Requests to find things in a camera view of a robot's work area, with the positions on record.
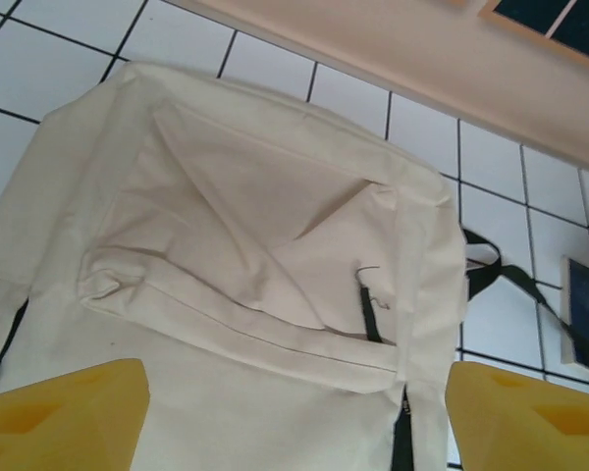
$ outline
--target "cream backpack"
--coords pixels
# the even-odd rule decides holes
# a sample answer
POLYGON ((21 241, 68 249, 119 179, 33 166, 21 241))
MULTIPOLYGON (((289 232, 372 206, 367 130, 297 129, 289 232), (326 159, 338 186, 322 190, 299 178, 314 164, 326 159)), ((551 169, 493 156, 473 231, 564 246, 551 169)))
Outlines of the cream backpack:
POLYGON ((0 392, 135 357, 134 470, 442 471, 464 244, 438 173, 370 132, 131 64, 0 199, 0 392))

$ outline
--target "white tile floor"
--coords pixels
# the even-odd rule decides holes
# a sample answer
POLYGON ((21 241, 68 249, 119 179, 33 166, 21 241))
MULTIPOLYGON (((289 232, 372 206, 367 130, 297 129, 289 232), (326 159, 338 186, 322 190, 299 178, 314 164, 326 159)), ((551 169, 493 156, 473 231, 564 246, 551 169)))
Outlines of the white tile floor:
MULTIPOLYGON (((557 308, 562 255, 589 265, 589 172, 161 0, 59 4, 0 0, 0 193, 46 113, 124 61, 149 60, 308 100, 426 160, 455 186, 463 223, 557 308)), ((559 335, 500 281, 471 302, 458 355, 589 392, 589 373, 561 365, 559 335)), ((459 468, 454 440, 449 462, 459 468)))

